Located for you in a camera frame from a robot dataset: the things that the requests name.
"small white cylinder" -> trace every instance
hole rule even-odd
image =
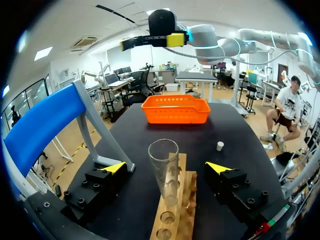
[[[218,143],[216,145],[216,150],[220,152],[222,150],[222,148],[224,147],[224,145],[225,144],[222,141],[218,141]]]

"sitting man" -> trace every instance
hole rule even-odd
[[[301,114],[301,101],[298,95],[300,84],[300,79],[297,76],[293,76],[291,78],[291,86],[282,88],[275,99],[275,105],[278,109],[270,109],[266,113],[268,133],[266,136],[261,136],[260,140],[272,142],[273,121],[286,126],[289,134],[280,137],[277,141],[282,152],[285,152],[285,141],[293,140],[300,136],[300,128],[298,126]]]

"yellow tape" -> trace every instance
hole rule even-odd
[[[126,164],[126,162],[123,161],[123,162],[118,163],[118,164],[116,164],[116,165],[107,166],[107,167],[101,168],[101,169],[99,169],[99,170],[107,170],[108,172],[111,172],[112,175],[113,175],[113,174],[115,174],[115,173],[119,170],[119,168],[122,167],[123,164]]]
[[[208,162],[206,161],[205,164],[208,164],[211,168],[213,168],[213,170],[215,170],[219,175],[220,173],[224,172],[225,170],[233,170],[232,168],[228,168],[228,167],[224,167],[224,166],[220,166],[217,164],[214,164],[212,162]]]

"clear drinking glass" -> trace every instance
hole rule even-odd
[[[164,203],[172,207],[178,202],[179,147],[170,139],[159,139],[150,144],[148,153]]]

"man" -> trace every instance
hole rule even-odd
[[[282,152],[285,152],[285,142],[296,139],[300,136],[300,128],[298,123],[300,121],[301,114],[301,101],[298,95],[298,89],[300,87],[300,79],[297,76],[291,78],[291,86],[287,86],[279,92],[275,99],[275,105],[277,109],[270,109],[266,113],[266,125],[268,133],[266,136],[261,136],[260,140],[263,142],[272,142],[272,127],[273,121],[280,123],[289,131],[284,137],[280,137],[278,140],[278,146]]]
[[[226,84],[229,88],[233,89],[236,80],[236,62],[232,61],[232,67],[229,69],[231,76],[227,78]]]

